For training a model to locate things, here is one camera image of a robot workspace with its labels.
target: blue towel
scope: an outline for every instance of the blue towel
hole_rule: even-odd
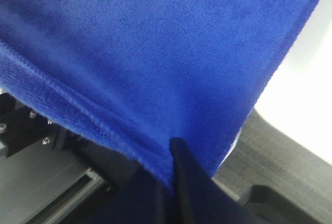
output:
[[[317,2],[0,0],[0,86],[167,186],[175,136],[213,175]]]

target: screw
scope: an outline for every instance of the screw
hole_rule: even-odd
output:
[[[35,111],[31,111],[30,112],[30,114],[29,114],[29,117],[31,118],[31,119],[35,119],[36,117],[37,117],[37,113],[35,112]]]
[[[43,145],[48,145],[51,142],[49,137],[44,137],[43,141],[41,142]]]
[[[0,124],[0,133],[5,133],[7,130],[7,125],[5,123]]]

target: microfiber towel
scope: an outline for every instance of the microfiber towel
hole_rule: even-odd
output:
[[[167,186],[171,137],[212,176],[318,1],[0,0],[0,86]]]

